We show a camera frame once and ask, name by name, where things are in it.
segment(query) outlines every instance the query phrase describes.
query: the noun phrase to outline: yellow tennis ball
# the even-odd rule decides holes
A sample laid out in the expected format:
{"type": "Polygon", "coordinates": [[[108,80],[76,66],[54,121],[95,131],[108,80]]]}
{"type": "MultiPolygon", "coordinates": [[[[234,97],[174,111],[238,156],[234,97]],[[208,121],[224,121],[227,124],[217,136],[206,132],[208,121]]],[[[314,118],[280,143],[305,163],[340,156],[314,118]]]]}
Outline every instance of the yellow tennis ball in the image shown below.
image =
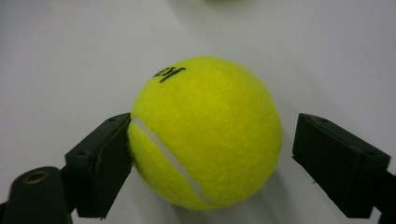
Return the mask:
{"type": "Polygon", "coordinates": [[[276,168],[276,107],[236,63],[196,57],[164,68],[139,93],[131,117],[137,170],[170,203],[223,208],[257,192],[276,168]]]}

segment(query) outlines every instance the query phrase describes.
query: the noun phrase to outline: white seam line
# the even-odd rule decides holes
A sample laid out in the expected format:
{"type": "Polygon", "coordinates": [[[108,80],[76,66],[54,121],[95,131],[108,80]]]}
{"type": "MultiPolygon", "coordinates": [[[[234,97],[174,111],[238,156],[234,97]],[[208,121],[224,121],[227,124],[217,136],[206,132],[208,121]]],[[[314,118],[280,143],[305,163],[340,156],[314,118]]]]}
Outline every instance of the white seam line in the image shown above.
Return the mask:
{"type": "Polygon", "coordinates": [[[145,123],[140,119],[132,118],[131,122],[136,124],[137,127],[139,127],[139,129],[143,133],[145,133],[148,136],[148,138],[160,149],[161,153],[165,156],[165,158],[168,159],[169,162],[171,162],[171,164],[175,167],[175,169],[177,169],[178,172],[181,173],[184,176],[184,178],[189,182],[190,186],[192,187],[192,190],[199,198],[201,198],[201,200],[207,203],[214,203],[205,196],[205,194],[201,190],[201,186],[194,179],[190,177],[184,166],[180,164],[176,156],[168,149],[168,147],[163,144],[160,138],[158,138],[157,134],[150,131],[146,127],[145,123]]]}

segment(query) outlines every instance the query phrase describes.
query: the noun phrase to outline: yellow ball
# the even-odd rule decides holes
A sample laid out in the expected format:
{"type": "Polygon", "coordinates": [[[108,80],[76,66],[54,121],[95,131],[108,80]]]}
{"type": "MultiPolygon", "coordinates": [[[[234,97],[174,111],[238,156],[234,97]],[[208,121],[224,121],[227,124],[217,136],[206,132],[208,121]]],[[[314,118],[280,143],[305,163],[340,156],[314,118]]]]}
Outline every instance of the yellow ball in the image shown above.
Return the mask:
{"type": "Polygon", "coordinates": [[[148,81],[131,117],[137,170],[170,203],[227,207],[257,192],[276,168],[276,107],[239,64],[196,57],[170,65],[148,81]]]}

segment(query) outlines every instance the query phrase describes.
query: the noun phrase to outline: white surface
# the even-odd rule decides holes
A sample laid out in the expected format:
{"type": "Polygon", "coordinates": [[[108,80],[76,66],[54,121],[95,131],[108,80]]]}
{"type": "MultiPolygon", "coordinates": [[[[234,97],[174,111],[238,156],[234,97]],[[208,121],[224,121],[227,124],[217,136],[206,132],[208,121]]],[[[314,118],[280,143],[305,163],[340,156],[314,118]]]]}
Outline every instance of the white surface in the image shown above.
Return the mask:
{"type": "Polygon", "coordinates": [[[1,1],[0,202],[18,175],[62,167],[158,70],[203,54],[244,64],[272,92],[285,133],[278,170],[246,203],[203,214],[163,201],[133,170],[103,223],[376,223],[377,211],[344,218],[291,147],[305,112],[396,157],[393,0],[1,1]]]}

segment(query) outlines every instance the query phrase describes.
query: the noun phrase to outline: tennis ball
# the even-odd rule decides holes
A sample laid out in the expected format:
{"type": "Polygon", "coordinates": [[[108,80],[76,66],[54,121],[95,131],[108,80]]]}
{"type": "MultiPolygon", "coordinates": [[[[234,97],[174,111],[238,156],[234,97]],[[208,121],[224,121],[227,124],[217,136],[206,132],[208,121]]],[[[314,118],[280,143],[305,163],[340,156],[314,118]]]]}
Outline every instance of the tennis ball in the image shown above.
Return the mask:
{"type": "Polygon", "coordinates": [[[164,68],[137,96],[131,118],[136,168],[170,203],[227,207],[257,192],[276,168],[276,107],[236,63],[196,57],[164,68]]]}

